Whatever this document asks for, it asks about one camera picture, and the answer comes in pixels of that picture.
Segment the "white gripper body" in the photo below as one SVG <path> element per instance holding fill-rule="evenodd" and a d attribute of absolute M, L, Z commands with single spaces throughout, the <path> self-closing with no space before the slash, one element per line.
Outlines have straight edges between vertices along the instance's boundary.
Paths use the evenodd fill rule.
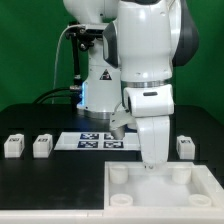
<path fill-rule="evenodd" d="M 155 169 L 165 164 L 169 151 L 170 115 L 174 113 L 172 86 L 126 87 L 123 101 L 135 120 L 144 165 Z"/>

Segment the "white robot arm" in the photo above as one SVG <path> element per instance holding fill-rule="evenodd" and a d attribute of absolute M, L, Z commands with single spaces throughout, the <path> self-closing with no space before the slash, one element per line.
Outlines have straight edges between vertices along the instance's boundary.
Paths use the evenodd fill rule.
<path fill-rule="evenodd" d="M 137 131 L 141 157 L 153 169 L 168 159 L 170 79 L 198 48 L 186 0 L 63 0 L 78 21 L 80 49 L 89 56 L 80 114 L 108 119 L 116 139 Z"/>

